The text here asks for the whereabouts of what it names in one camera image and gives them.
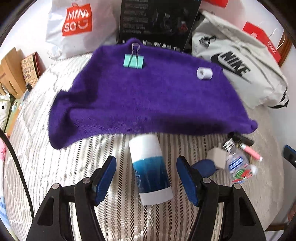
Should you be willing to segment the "blue pink eraser case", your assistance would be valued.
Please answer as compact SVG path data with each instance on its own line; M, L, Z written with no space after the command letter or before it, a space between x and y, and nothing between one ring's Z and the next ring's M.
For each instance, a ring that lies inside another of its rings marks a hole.
M210 177L216 172L214 162L208 159L196 162L192 165L192 168L197 170L203 178Z

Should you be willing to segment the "wooden headboard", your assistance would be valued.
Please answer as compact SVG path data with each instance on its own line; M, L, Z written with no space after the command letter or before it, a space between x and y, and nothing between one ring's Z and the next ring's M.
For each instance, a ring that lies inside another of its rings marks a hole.
M280 55L280 60L278 62L278 65L281 67L283 65L283 63L285 62L289 52L290 52L290 49L292 47L292 42L287 34L286 31L283 32L282 34L282 37L281 37L281 40L278 44L278 47L277 47L277 51Z

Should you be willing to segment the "white usb charger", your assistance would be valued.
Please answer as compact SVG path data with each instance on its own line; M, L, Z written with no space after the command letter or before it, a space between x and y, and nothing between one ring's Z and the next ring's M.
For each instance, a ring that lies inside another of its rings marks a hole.
M216 169L225 169L227 156L228 154L225 150L214 147L207 152L206 159L213 161Z

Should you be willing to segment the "clear candy bottle watermelon label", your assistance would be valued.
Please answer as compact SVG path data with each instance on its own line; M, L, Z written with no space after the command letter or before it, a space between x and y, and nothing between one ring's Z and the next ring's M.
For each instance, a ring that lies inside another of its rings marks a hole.
M257 174L258 168L250 164L247 156L232 138L222 145L222 149L227 154L225 170L233 184L242 184Z

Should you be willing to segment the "black Hecate headset box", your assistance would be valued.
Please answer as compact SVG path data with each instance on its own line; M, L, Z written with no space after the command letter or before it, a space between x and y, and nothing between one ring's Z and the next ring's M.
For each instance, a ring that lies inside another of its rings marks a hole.
M118 41L137 38L147 46L183 52L200 4L195 0L122 1Z

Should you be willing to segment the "white Miniso shopping bag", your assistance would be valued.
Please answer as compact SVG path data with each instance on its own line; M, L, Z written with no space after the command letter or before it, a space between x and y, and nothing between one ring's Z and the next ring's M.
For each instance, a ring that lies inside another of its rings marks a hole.
M61 60L115 44L116 30L111 1L52 1L46 34L48 55Z

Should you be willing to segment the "large red gift bag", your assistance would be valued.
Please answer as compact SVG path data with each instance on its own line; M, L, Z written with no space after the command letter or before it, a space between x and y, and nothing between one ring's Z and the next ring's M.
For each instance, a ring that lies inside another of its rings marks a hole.
M205 2L214 5L214 6L219 6L221 8L226 8L227 3L229 0L205 0Z

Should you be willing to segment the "pink white pen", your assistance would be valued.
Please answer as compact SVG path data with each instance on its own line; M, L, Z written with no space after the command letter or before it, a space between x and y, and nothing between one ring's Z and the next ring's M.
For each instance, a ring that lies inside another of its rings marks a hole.
M252 156L256 161L261 162L263 160L263 157L258 152L256 152L254 149L252 149L250 146L242 143L239 145L239 147L244 152L250 154L250 156Z

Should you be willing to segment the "blue white cylinder bottle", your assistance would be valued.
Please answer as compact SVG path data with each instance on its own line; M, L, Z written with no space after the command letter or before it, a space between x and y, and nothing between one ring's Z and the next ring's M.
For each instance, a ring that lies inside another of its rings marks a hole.
M132 138L129 150L142 205L171 200L173 192L158 137L148 134Z

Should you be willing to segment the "purple towel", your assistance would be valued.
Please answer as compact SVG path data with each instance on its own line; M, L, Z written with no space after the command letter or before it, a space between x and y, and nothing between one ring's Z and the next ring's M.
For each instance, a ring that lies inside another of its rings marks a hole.
M136 42L99 47L70 89L57 93L48 124L53 148L102 134L203 136L257 129L219 65L141 45L143 68L125 68L125 54ZM199 80L199 67L211 68L212 79Z

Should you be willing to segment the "green binder clip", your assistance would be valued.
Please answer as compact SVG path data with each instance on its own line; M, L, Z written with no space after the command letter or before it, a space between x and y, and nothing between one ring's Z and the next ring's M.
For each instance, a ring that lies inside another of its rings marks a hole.
M125 54L123 67L142 69L143 65L144 65L144 56L142 56L138 53L140 50L140 44L132 43L131 48L132 48L132 53Z

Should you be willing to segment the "white tape roll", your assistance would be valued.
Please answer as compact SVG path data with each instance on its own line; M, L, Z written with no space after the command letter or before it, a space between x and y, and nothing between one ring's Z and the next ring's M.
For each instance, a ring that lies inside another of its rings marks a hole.
M213 77L212 69L206 67L199 67L196 74L199 80L211 80Z

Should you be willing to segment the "patterned book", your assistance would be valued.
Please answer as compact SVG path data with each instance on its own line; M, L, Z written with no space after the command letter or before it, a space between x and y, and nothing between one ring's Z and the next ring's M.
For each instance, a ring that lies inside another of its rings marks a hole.
M38 53L34 52L33 54L25 57L21 61L21 68L26 84L29 84L32 88L34 88L42 75Z

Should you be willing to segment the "small red paper bag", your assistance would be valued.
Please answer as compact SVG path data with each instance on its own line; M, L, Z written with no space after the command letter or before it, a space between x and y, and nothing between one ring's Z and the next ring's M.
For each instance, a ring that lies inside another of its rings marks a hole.
M273 55L276 62L279 63L281 56L264 30L250 22L246 22L245 26L243 27L243 31L247 32L252 37L262 42L262 44L266 45L267 49Z

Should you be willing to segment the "grey Nike bag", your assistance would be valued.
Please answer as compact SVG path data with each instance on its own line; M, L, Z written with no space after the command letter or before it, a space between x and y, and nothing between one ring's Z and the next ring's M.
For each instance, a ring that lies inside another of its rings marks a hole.
M222 67L242 101L278 109L288 105L288 82L267 47L202 9L192 31L192 55Z

